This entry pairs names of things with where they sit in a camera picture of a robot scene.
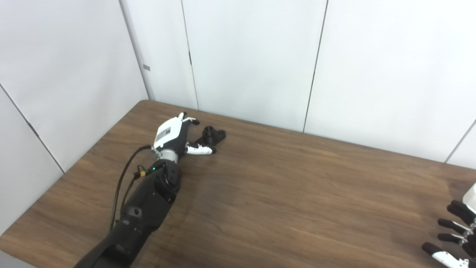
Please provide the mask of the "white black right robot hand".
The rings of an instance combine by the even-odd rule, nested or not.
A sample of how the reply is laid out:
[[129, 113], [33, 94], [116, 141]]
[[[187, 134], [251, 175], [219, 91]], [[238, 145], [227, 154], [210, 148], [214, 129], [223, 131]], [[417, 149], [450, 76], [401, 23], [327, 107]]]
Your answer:
[[437, 234], [437, 239], [442, 242], [451, 242], [458, 245], [469, 256], [469, 258], [457, 258], [430, 242], [423, 243], [421, 248], [431, 258], [441, 263], [446, 268], [474, 268], [476, 258], [475, 210], [461, 201], [452, 200], [447, 206], [447, 211], [452, 215], [459, 217], [464, 224], [439, 218], [437, 221], [439, 226], [451, 229], [456, 232], [456, 234], [439, 233]]

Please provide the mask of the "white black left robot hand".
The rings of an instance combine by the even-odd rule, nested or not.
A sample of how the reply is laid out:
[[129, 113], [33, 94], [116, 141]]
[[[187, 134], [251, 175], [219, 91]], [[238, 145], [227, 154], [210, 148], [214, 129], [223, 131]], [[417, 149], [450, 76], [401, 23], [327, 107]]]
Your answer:
[[159, 159], [178, 163], [180, 158], [186, 154], [216, 154], [216, 148], [213, 146], [202, 146], [199, 143], [192, 143], [187, 140], [189, 127], [192, 124], [199, 125], [200, 121], [193, 117], [187, 117], [187, 113], [182, 112], [158, 127], [153, 148]]

